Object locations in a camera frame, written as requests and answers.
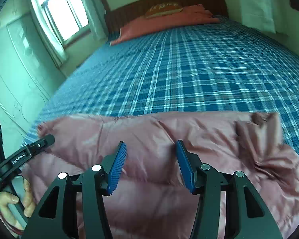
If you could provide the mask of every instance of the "blue plaid bedsheet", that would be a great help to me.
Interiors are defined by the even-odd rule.
[[[281,114],[299,154],[299,57],[240,23],[173,28],[98,49],[59,88],[33,124],[63,115],[167,111]]]

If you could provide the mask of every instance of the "pillow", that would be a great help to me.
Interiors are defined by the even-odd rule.
[[[182,6],[176,2],[161,3],[152,6],[146,13],[145,18],[169,15],[182,11]]]
[[[145,18],[145,16],[141,16],[122,27],[120,37],[111,41],[110,45],[115,45],[126,40],[169,28],[219,23],[219,19],[213,18],[212,16],[212,13],[206,11],[201,4],[184,7],[181,12],[171,15],[153,18]]]

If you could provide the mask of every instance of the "metal pin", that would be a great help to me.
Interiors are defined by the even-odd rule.
[[[204,171],[208,171],[210,169],[210,166],[208,164],[202,164],[201,169]]]
[[[239,177],[239,178],[242,178],[245,176],[245,174],[242,172],[242,171],[238,171],[236,172],[236,175]]]

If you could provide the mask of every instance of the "wardrobe door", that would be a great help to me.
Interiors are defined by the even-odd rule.
[[[56,68],[43,45],[31,15],[26,14],[9,24],[8,31],[26,70],[42,93],[50,98],[65,81],[65,77]]]
[[[7,28],[0,30],[0,103],[28,131],[48,98],[22,64]]]
[[[3,151],[7,158],[20,149],[26,133],[9,117],[1,106],[0,125],[2,131]]]

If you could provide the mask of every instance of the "pink blanket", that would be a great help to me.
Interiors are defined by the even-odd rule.
[[[220,172],[242,170],[276,220],[284,238],[299,224],[299,156],[283,144],[276,113],[166,112],[127,118],[73,115],[39,126],[55,144],[26,164],[37,201],[60,172],[75,175],[99,164],[127,144],[128,156],[117,189],[104,197],[113,238],[189,238],[199,196],[184,187],[174,144]],[[78,227],[84,238],[82,204]],[[224,236],[225,194],[219,238]]]

